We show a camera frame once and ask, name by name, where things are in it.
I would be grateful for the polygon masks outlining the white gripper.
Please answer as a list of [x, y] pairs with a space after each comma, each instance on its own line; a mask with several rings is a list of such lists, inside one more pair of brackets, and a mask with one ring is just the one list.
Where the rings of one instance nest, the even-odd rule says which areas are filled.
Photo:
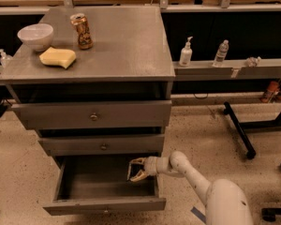
[[138, 157], [129, 161], [129, 165], [142, 165], [143, 170], [137, 172], [136, 175], [130, 178], [131, 182], [139, 182], [145, 179], [148, 175], [157, 175], [157, 157]]

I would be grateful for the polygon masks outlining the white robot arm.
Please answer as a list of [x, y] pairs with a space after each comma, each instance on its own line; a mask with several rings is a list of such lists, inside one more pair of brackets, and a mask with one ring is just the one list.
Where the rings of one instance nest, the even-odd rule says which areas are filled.
[[139, 182], [148, 176], [183, 177], [205, 207], [206, 225], [254, 225], [243, 190], [228, 179], [207, 180], [181, 151], [168, 157], [138, 157], [129, 161], [127, 180]]

